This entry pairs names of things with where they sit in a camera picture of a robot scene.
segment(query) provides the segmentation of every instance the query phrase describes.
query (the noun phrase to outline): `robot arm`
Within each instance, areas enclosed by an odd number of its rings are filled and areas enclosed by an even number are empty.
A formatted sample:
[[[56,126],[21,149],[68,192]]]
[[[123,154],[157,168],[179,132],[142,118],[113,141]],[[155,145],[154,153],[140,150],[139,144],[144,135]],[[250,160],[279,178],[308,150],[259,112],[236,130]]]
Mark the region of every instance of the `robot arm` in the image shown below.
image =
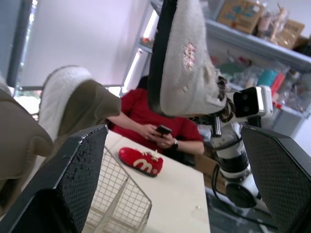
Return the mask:
[[[268,87],[252,87],[240,93],[228,95],[236,106],[234,117],[227,123],[213,125],[221,134],[213,132],[211,144],[216,150],[220,173],[226,179],[226,195],[241,208],[257,206],[267,211],[247,159],[238,122],[260,123],[260,118],[269,118],[273,113],[271,90]]]

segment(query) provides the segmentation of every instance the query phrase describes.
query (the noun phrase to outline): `man's hand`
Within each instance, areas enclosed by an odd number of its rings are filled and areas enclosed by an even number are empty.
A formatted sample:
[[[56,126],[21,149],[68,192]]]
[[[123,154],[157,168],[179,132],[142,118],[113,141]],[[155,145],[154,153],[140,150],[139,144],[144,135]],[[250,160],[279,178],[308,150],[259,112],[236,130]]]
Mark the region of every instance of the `man's hand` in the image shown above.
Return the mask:
[[[138,133],[145,139],[156,141],[158,137],[161,136],[159,132],[156,131],[156,126],[154,125],[141,125]]]
[[[172,145],[175,142],[175,139],[171,134],[163,135],[163,137],[156,137],[156,144],[163,148],[163,149],[168,149],[171,148]]]

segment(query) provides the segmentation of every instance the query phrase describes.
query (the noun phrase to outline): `white slipper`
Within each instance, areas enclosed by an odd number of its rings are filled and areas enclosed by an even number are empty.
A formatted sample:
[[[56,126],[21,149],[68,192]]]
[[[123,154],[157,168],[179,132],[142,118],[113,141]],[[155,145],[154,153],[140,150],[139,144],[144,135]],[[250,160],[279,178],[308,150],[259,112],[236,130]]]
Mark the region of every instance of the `white slipper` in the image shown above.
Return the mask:
[[[150,108],[167,116],[200,116],[225,108],[220,73],[207,52],[199,0],[164,0],[151,58]]]

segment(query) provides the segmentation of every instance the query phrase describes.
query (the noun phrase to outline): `forearm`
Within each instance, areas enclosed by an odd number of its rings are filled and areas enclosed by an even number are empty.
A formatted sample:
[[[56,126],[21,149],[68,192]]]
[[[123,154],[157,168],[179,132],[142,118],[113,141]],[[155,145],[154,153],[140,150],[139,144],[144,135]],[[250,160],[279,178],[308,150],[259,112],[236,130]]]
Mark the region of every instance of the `forearm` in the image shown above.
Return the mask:
[[[203,155],[204,144],[200,141],[178,141],[178,151],[193,155]]]
[[[120,113],[119,116],[111,116],[108,117],[108,120],[110,120],[112,123],[115,125],[125,128],[127,130],[133,130],[135,132],[138,132],[141,128],[141,125],[138,124],[137,122],[133,121],[130,119],[127,115],[124,113]]]

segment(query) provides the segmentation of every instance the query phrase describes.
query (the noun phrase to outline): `smartphone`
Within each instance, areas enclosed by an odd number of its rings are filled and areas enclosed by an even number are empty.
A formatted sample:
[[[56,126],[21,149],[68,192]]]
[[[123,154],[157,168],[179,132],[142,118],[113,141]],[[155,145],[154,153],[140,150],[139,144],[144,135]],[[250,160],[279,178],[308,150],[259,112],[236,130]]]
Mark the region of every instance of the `smartphone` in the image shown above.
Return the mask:
[[[164,125],[159,125],[158,128],[156,129],[156,131],[162,135],[168,135],[172,132],[172,130],[170,128],[167,128]]]

